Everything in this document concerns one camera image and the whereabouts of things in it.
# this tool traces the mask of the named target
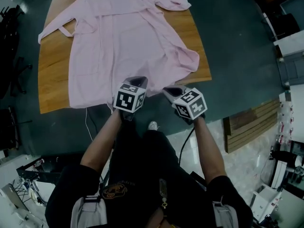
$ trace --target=shoe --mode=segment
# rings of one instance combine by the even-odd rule
[[[149,123],[148,130],[157,131],[158,128],[159,128],[159,126],[157,125],[156,121],[152,121],[152,122]]]

